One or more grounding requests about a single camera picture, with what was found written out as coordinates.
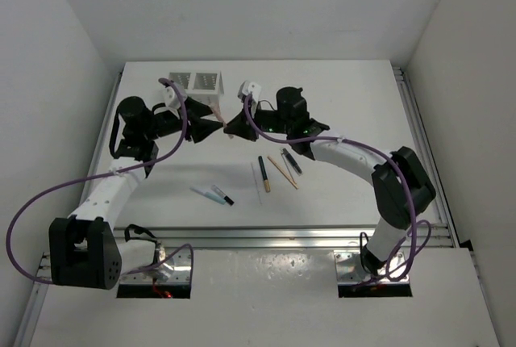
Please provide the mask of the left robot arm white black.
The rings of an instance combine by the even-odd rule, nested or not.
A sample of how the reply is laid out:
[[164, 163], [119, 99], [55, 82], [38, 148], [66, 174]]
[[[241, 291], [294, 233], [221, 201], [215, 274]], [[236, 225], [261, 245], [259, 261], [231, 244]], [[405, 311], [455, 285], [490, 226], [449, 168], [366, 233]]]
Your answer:
[[158, 155], [156, 140], [180, 132], [194, 143], [222, 128], [210, 119], [213, 107], [187, 98], [179, 115], [165, 102], [147, 108], [140, 97], [125, 98], [115, 112], [109, 149], [109, 175], [68, 217], [49, 228], [52, 282], [109, 290], [134, 270], [149, 270], [159, 261], [156, 238], [137, 227], [137, 237], [114, 238], [116, 221], [131, 194], [148, 178]]

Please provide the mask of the black clear-capped makeup stick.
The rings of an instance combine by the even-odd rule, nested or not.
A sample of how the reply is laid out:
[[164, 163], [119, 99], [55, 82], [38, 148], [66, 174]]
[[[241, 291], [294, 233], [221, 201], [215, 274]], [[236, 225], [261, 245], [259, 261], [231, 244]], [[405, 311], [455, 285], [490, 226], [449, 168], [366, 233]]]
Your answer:
[[293, 158], [292, 154], [286, 149], [286, 148], [283, 148], [282, 149], [282, 153], [285, 157], [285, 159], [289, 162], [289, 164], [292, 166], [292, 168], [294, 169], [294, 171], [298, 174], [298, 175], [301, 175], [302, 174], [302, 169], [301, 167], [299, 166], [299, 164], [297, 163], [297, 161]]

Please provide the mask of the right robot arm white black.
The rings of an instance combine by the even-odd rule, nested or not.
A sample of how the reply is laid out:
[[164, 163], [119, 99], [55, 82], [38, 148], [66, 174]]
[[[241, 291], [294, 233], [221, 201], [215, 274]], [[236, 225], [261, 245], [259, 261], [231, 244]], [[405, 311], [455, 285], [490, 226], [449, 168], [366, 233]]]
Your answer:
[[422, 214], [436, 196], [435, 188], [416, 152], [406, 146], [384, 153], [335, 133], [310, 116], [302, 89], [287, 86], [276, 94], [276, 108], [260, 105], [261, 88], [245, 81], [238, 98], [242, 111], [224, 128], [226, 134], [255, 141], [264, 137], [287, 144], [295, 153], [334, 165], [366, 181], [373, 188], [380, 220], [358, 262], [363, 272], [377, 276], [405, 240], [410, 241], [406, 268], [419, 251], [416, 234]]

